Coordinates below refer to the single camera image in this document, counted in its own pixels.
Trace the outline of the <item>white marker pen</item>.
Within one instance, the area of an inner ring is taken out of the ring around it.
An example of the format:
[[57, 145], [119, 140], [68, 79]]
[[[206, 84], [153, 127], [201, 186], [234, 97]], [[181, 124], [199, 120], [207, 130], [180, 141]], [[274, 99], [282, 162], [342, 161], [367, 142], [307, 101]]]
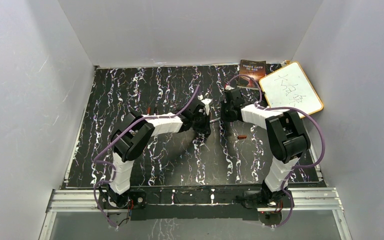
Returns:
[[215, 123], [215, 122], [219, 122], [221, 118], [216, 118], [216, 119], [212, 119], [209, 121], [209, 123]]

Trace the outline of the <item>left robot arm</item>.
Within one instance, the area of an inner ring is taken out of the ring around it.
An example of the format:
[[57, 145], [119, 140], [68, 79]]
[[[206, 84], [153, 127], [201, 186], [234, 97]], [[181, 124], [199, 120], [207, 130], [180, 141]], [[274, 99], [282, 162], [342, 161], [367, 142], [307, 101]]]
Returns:
[[208, 136], [210, 129], [210, 108], [213, 100], [199, 96], [192, 100], [184, 111], [156, 115], [155, 118], [144, 119], [134, 125], [134, 122], [143, 117], [136, 111], [130, 112], [112, 135], [115, 140], [128, 127], [126, 132], [112, 147], [113, 165], [111, 180], [106, 187], [102, 198], [113, 207], [125, 208], [129, 203], [128, 191], [131, 187], [131, 174], [134, 161], [143, 154], [145, 147], [152, 137], [163, 134], [186, 132], [190, 129], [198, 134]]

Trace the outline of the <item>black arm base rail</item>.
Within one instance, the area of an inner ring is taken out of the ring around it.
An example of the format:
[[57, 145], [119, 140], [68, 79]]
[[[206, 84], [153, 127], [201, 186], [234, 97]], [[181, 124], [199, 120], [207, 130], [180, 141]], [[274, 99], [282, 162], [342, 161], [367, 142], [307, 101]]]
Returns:
[[229, 219], [277, 226], [297, 211], [332, 212], [343, 224], [343, 206], [333, 187], [293, 183], [288, 195], [265, 201], [256, 184], [134, 187], [117, 206], [105, 190], [55, 190], [47, 212], [96, 213], [111, 226], [151, 219]]

